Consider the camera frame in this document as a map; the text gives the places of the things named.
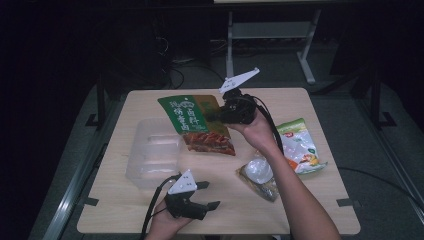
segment snack package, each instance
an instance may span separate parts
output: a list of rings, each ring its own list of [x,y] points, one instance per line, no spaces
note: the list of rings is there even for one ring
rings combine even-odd
[[[318,153],[305,120],[299,118],[277,126],[283,142],[284,155],[297,174],[315,172],[327,166],[320,163]]]
[[[271,166],[259,153],[256,153],[248,164],[237,169],[236,173],[243,182],[263,199],[274,202],[278,198],[279,192]]]
[[[178,95],[158,99],[188,150],[235,156],[228,129],[220,122],[208,122],[205,115],[220,111],[212,95]]]

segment hand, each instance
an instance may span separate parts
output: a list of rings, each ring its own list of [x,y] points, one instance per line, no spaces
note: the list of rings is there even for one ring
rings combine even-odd
[[[174,218],[167,210],[166,203],[162,200],[154,211],[152,224],[150,225],[149,233],[146,240],[169,240],[173,238],[177,232],[184,226],[189,224],[193,219],[191,218]]]
[[[278,148],[268,121],[258,109],[255,111],[255,119],[249,125],[225,124],[225,126],[240,132],[246,141],[261,153],[271,148]]]

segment white paper triangle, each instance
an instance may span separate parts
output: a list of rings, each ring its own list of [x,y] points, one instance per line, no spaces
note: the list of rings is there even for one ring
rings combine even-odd
[[[168,190],[168,194],[177,194],[183,192],[191,192],[197,190],[196,182],[194,181],[193,174],[190,169],[187,170],[183,175],[172,185]]]
[[[253,76],[259,73],[259,69],[255,68],[253,71],[243,73],[231,78],[226,78],[224,84],[219,89],[219,93],[225,93],[228,92],[238,86],[240,86],[242,83],[246,82]]]

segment snack bag label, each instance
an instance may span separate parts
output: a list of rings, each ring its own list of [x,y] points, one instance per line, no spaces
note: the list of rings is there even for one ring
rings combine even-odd
[[[158,101],[170,117],[178,134],[209,131],[194,96],[173,96],[160,98]]]
[[[208,122],[205,115],[220,111],[212,95],[178,95],[158,99],[188,149],[235,155],[228,129],[220,122]]]

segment plastic food tray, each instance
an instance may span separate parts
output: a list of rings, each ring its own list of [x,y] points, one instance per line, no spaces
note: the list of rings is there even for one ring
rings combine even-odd
[[[139,188],[156,188],[178,173],[181,136],[168,118],[139,122],[126,170],[126,177]]]

